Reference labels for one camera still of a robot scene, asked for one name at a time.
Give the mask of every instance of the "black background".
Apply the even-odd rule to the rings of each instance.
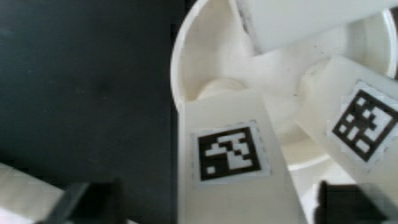
[[[60,188],[119,177],[142,224],[176,223],[169,65],[190,5],[0,0],[0,162]]]

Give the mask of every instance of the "qr-like code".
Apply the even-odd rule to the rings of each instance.
[[[364,162],[369,161],[398,122],[398,112],[359,90],[332,133]]]
[[[261,170],[250,128],[199,137],[201,181]]]

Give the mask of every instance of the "white surface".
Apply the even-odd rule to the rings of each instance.
[[[233,79],[215,79],[202,87],[197,99],[218,96],[226,93],[236,92],[245,89],[242,83]]]
[[[368,170],[357,163],[357,160],[348,156],[345,150],[341,150],[336,141],[327,137],[329,124],[339,114],[341,104],[346,101],[359,80],[371,84],[389,97],[398,99],[396,81],[380,76],[350,60],[336,57],[322,73],[297,121],[314,141],[325,147],[334,160],[341,164],[380,210],[396,219],[398,212],[391,204],[394,206],[398,205],[398,179],[394,176],[398,141],[394,140],[389,145],[387,150],[380,154],[380,160],[373,164],[371,170]]]
[[[21,215],[14,214],[9,210],[0,208],[0,223],[2,224],[32,224],[34,221]]]
[[[27,220],[41,221],[59,201],[62,191],[14,170],[0,165],[0,208],[23,216]]]
[[[325,171],[329,163],[323,149],[309,141],[293,122],[316,81],[309,72],[307,84],[298,84],[302,75],[313,65],[318,65],[313,73],[323,69],[318,63],[323,61],[325,65],[332,55],[343,55],[393,77],[396,52],[394,21],[387,11],[266,55],[252,57],[249,37],[229,1],[199,0],[194,5],[172,52],[170,85],[176,107],[179,109],[197,99],[206,84],[218,78],[229,78],[247,88],[261,90],[290,170],[297,172],[295,180],[300,180],[298,189],[311,185],[311,176]]]
[[[192,135],[250,120],[259,127],[270,176],[195,188]],[[186,103],[179,111],[179,136],[178,223],[306,223],[259,92],[245,90]]]
[[[396,0],[231,0],[256,49],[266,53],[398,5]]]

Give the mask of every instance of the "black object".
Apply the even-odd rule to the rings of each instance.
[[[316,224],[380,224],[387,220],[355,185],[329,185],[323,181],[318,204]]]
[[[39,224],[126,224],[124,209],[119,181],[73,184]]]

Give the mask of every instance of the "dark surface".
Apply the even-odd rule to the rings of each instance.
[[[176,223],[169,62],[185,2],[0,0],[0,162],[55,186],[119,178]]]
[[[387,217],[377,209],[357,185],[329,185],[318,192],[316,224],[380,224]]]
[[[69,185],[46,220],[37,224],[128,224],[123,183]]]

